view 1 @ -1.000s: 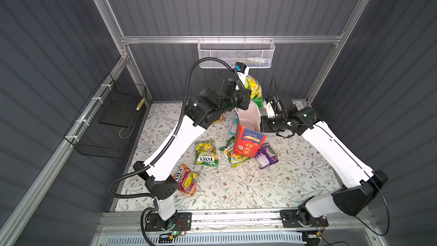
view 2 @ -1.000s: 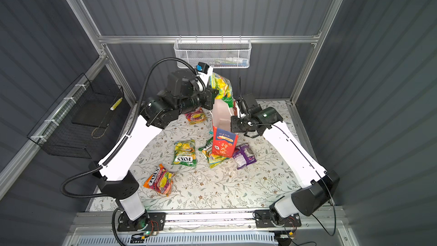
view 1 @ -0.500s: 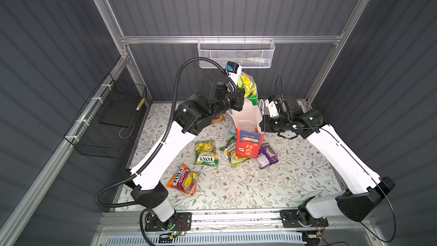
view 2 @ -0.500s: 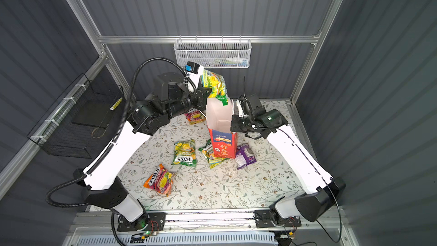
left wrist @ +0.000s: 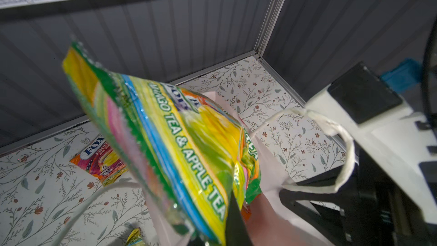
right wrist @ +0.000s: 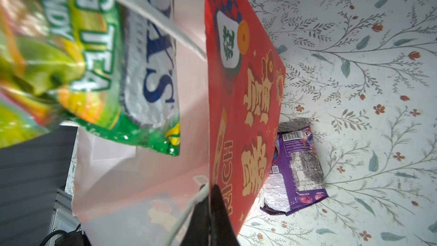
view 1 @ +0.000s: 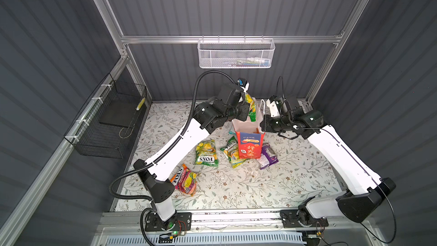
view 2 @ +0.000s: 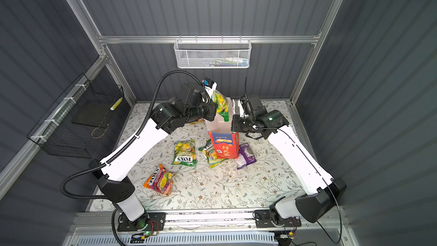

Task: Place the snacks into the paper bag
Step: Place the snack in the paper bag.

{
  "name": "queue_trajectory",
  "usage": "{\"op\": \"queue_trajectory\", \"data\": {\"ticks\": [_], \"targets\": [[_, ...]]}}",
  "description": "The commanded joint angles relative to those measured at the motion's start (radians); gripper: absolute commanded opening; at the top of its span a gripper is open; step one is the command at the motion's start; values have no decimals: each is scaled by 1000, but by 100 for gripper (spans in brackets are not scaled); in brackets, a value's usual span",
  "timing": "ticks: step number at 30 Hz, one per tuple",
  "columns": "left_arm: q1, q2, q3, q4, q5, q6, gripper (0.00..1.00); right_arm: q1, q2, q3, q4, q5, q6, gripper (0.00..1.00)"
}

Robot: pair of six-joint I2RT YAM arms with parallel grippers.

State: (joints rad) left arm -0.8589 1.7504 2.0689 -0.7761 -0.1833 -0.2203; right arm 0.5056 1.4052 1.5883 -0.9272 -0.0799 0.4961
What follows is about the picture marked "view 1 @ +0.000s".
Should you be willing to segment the red paper gift bag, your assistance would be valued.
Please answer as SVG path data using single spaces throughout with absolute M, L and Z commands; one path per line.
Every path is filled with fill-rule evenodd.
M 240 159 L 259 159 L 265 133 L 262 131 L 261 123 L 264 120 L 262 111 L 257 99 L 253 98 L 256 108 L 256 120 L 252 122 L 250 117 L 246 121 L 232 120 L 236 133 Z

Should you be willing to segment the green Fox's candy bag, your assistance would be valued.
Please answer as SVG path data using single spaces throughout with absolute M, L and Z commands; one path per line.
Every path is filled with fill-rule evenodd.
M 195 148 L 195 164 L 211 167 L 219 166 L 215 140 L 205 140 L 197 144 Z

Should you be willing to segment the orange pink Fox's candy bag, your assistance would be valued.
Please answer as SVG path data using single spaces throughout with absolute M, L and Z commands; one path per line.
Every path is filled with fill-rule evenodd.
M 198 174 L 183 164 L 176 174 L 170 179 L 175 188 L 187 195 L 193 195 L 196 191 Z

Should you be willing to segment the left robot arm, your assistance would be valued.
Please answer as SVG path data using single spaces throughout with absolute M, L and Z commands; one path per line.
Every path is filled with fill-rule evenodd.
M 246 80 L 225 84 L 218 96 L 196 104 L 184 127 L 160 151 L 146 161 L 137 160 L 136 170 L 152 164 L 138 173 L 151 196 L 151 204 L 162 222 L 175 218 L 176 210 L 171 200 L 175 186 L 169 177 L 180 161 L 202 140 L 228 121 L 245 121 L 250 104 L 245 100 L 249 89 Z

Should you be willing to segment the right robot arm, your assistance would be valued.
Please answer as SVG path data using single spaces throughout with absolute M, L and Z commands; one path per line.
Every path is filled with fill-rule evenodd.
M 396 188 L 390 178 L 381 178 L 341 139 L 318 110 L 304 112 L 297 100 L 273 95 L 266 102 L 269 113 L 263 116 L 263 132 L 293 132 L 318 149 L 346 185 L 342 192 L 324 198 L 310 197 L 298 207 L 298 222 L 310 227 L 319 219 L 345 216 L 362 223 Z

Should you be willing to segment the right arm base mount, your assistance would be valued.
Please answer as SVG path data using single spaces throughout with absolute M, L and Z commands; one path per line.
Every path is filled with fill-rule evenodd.
M 310 214 L 303 210 L 280 210 L 279 216 L 281 218 L 284 228 L 310 228 L 310 227 L 328 227 L 329 222 L 327 218 L 315 219 Z

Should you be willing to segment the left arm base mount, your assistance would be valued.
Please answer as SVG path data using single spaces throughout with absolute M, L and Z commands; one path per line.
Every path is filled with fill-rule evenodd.
M 163 221 L 159 215 L 148 213 L 145 216 L 145 231 L 189 231 L 191 229 L 192 213 L 176 212 L 170 219 Z

